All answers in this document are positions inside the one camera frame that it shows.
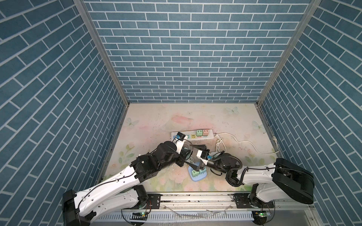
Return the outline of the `teal USB charger plug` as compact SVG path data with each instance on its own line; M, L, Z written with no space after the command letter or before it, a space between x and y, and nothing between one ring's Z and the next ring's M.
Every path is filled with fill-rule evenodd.
M191 176L196 177L199 175L199 171L191 170Z

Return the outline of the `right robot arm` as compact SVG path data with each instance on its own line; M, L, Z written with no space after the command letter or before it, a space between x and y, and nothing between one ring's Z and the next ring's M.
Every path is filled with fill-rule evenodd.
M274 163L264 166L244 166L241 160L221 152L211 156L205 145L199 145L197 158L202 166L225 176L232 187L251 186L249 202L260 206L277 199L292 199L302 204L314 202L314 176L308 170L292 162L277 158Z

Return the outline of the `blue square power socket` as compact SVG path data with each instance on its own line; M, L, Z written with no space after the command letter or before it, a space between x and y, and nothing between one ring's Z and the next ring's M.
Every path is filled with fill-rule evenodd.
M200 171L195 171L193 168L191 168L190 166L188 167L188 172L189 175L191 177L191 180L194 182L198 182L201 181L203 179L205 179L207 177L207 171L206 169L200 170Z

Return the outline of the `long white power strip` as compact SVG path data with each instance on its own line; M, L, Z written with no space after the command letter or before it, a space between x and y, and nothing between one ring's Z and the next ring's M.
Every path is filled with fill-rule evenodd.
M196 136L196 131L197 130L193 130L193 131L181 131L181 133L186 135L186 140L189 140L191 142L193 141L202 141L202 140L212 140L215 138L213 130L212 129L205 129L205 130L209 130L209 135L208 136L202 136L202 137L197 137Z

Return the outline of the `green USB charger plug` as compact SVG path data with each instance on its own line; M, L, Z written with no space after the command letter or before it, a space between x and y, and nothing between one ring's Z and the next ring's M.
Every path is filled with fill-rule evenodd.
M199 175L201 175L201 174L203 174L203 173L205 173L206 172L206 169L201 169L200 171L199 171Z
M196 131L196 136L197 136L197 137L202 137L202 136L204 135L203 133L204 133L203 130L197 130L197 131Z

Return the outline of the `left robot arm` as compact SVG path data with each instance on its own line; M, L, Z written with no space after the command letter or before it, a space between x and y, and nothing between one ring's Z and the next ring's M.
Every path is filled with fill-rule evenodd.
M113 177L83 191L68 190L63 194L62 215L66 226L88 226L109 213L143 207L148 194L142 182L161 170L177 164L182 167L192 155L184 141L166 141L138 156Z

